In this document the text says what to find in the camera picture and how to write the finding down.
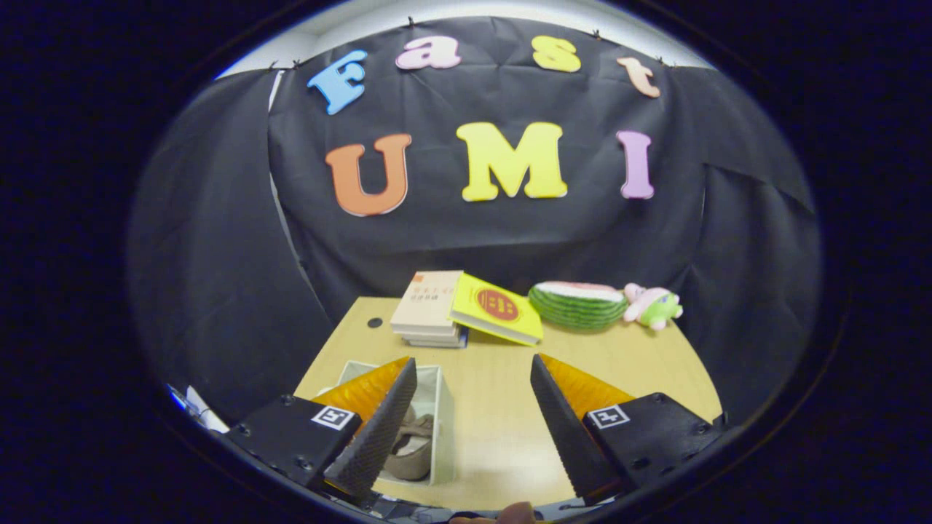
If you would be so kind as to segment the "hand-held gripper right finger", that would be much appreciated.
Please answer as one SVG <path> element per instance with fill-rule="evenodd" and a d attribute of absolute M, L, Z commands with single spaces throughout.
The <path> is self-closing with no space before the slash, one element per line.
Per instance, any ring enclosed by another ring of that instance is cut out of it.
<path fill-rule="evenodd" d="M 665 392 L 633 397 L 553 356 L 536 354 L 530 384 L 575 495 L 585 503 L 665 480 L 725 434 Z"/>

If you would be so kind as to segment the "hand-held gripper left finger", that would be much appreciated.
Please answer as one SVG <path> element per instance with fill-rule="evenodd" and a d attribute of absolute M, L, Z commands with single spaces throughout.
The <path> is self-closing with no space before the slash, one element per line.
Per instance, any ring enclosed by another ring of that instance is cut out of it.
<path fill-rule="evenodd" d="M 409 356 L 312 400 L 280 395 L 224 437 L 280 477 L 349 503 L 367 498 L 417 386 Z"/>

